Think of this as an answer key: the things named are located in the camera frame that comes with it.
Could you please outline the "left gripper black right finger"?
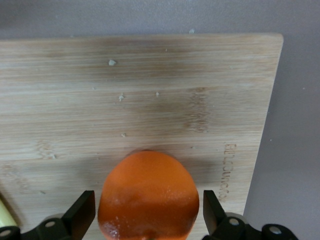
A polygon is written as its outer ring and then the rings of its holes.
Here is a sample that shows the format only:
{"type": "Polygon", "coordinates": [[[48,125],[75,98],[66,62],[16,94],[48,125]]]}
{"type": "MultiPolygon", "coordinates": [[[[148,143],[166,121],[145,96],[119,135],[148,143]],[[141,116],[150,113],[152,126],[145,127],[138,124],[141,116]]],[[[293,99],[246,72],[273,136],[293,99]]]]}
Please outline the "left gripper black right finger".
{"type": "Polygon", "coordinates": [[[203,191],[204,240],[246,240],[247,224],[239,214],[226,213],[213,190],[203,191]]]}

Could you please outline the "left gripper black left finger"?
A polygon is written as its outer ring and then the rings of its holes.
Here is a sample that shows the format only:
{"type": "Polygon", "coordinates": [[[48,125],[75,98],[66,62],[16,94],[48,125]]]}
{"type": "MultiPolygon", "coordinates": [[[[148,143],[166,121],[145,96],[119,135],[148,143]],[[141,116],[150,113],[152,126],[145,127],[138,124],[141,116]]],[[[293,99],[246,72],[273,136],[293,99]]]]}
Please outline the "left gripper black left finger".
{"type": "Polygon", "coordinates": [[[62,217],[51,217],[21,234],[22,240],[81,240],[96,216],[95,192],[84,191],[62,217]]]}

